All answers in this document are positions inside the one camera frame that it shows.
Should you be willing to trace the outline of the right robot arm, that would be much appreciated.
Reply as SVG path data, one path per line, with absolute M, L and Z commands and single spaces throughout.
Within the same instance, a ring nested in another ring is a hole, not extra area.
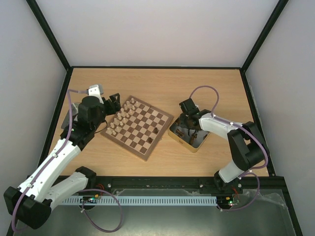
M 268 164 L 268 147 L 255 123 L 238 123 L 223 119 L 209 110 L 199 110 L 191 98 L 179 103 L 182 113 L 179 126 L 189 130 L 207 131 L 229 143 L 232 160 L 214 175 L 214 185 L 226 192 L 232 181 L 243 177 L 252 169 Z

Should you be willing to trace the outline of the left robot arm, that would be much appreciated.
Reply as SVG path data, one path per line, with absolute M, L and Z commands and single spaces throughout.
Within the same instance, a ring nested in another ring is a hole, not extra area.
M 120 110 L 120 95 L 116 93 L 105 99 L 101 97 L 101 92 L 88 91 L 78 105 L 76 120 L 73 119 L 71 102 L 68 107 L 68 125 L 51 153 L 24 182 L 16 188 L 7 188 L 3 194 L 15 233 L 21 232 L 16 228 L 18 221 L 27 228 L 38 229 L 48 220 L 51 212 L 73 194 L 99 191 L 94 188 L 96 173 L 86 167 L 76 169 L 59 183 L 55 181 L 69 162 L 95 137 L 106 116 Z

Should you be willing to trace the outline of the dark pieces in tin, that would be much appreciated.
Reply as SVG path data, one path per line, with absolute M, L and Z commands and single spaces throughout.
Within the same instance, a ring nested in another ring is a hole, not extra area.
M 194 148 L 199 147 L 210 133 L 203 130 L 198 131 L 194 129 L 182 128 L 178 125 L 175 125 L 174 131 L 176 134 L 179 134 L 176 130 L 181 131 L 184 134 L 181 136 L 181 138 Z

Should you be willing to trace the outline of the wooden chess board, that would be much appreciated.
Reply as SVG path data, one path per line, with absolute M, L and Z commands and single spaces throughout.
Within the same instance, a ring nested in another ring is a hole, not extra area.
M 131 98 L 134 98 L 134 104 L 131 103 Z M 147 161 L 172 120 L 171 114 L 134 96 L 129 96 L 101 135 Z M 151 143 L 148 143 L 149 137 L 153 139 Z

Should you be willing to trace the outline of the gold metal tin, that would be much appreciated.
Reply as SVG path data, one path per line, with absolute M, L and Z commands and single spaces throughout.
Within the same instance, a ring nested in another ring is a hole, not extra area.
M 174 131 L 174 128 L 175 128 L 175 125 L 179 125 L 179 116 L 174 120 L 174 122 L 170 125 L 169 129 L 168 129 L 168 135 L 174 139 L 176 142 L 178 142 L 180 145 L 182 145 L 183 147 L 185 147 L 186 149 L 188 149 L 190 152 L 192 153 L 196 153 L 200 147 L 204 144 L 204 142 L 208 139 L 208 137 L 210 136 L 211 132 L 209 133 L 209 135 L 207 136 L 207 138 L 203 141 L 203 143 L 197 147 L 197 148 L 194 148 L 192 147 L 191 145 L 189 145 L 188 143 L 186 143 L 182 138 L 181 136 L 183 136 L 184 134 L 179 131 L 179 130 L 176 130 L 179 134 L 176 134 L 175 131 Z

